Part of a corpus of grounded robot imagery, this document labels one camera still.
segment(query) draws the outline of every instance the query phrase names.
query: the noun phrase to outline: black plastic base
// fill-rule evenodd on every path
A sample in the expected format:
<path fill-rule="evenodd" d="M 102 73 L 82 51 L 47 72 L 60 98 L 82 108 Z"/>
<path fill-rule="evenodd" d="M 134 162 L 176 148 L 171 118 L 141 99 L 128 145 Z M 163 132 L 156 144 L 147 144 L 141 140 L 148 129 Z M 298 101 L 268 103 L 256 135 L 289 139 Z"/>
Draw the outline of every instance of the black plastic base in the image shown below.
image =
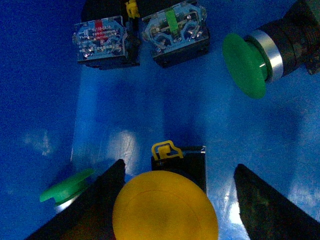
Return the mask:
<path fill-rule="evenodd" d="M 163 68 L 201 57 L 209 52 L 210 38 L 198 41 L 177 50 L 156 56 L 153 60 Z"/>
<path fill-rule="evenodd" d="M 151 158 L 152 170 L 164 170 L 180 174 L 197 184 L 205 193 L 206 187 L 206 150 L 203 146 L 179 147 L 183 158 L 174 157 L 155 160 Z"/>

